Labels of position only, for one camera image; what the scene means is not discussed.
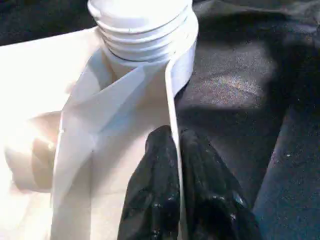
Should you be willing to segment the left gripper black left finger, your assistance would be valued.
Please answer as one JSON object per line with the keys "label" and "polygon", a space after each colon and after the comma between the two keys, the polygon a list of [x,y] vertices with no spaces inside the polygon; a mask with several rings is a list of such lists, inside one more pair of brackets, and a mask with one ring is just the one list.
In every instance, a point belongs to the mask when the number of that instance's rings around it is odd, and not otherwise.
{"label": "left gripper black left finger", "polygon": [[177,149],[171,128],[152,131],[127,185],[118,227],[119,240],[176,240],[181,195]]}

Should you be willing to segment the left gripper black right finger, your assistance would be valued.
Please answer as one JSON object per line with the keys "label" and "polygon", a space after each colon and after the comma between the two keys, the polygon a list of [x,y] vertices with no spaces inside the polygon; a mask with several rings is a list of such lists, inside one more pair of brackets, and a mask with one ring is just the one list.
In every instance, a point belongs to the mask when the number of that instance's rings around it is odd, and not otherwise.
{"label": "left gripper black right finger", "polygon": [[187,234],[190,240],[261,240],[259,225],[235,176],[210,141],[180,133]]}

